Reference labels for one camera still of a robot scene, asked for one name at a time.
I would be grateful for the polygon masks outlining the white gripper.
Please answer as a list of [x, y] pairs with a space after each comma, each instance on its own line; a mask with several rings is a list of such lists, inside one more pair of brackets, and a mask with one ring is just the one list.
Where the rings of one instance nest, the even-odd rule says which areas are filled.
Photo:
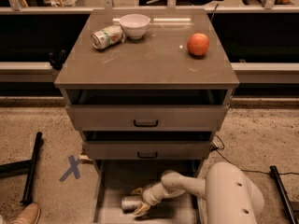
[[141, 203], [134, 211], [135, 216], [143, 216], [151, 206], [158, 204], [165, 198], [165, 189], [161, 182], [147, 185], [144, 188], [137, 188], [131, 192], [132, 195], [142, 194], [143, 203]]

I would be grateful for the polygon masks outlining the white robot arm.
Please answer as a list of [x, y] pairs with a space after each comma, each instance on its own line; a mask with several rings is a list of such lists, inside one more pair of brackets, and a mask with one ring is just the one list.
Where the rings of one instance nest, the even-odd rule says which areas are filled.
[[256, 217], [264, 208], [259, 188], [236, 166], [227, 162], [214, 164], [205, 179], [167, 170], [161, 180], [135, 189], [141, 204], [134, 214], [141, 216], [162, 199], [184, 193], [206, 201], [208, 224], [257, 224]]

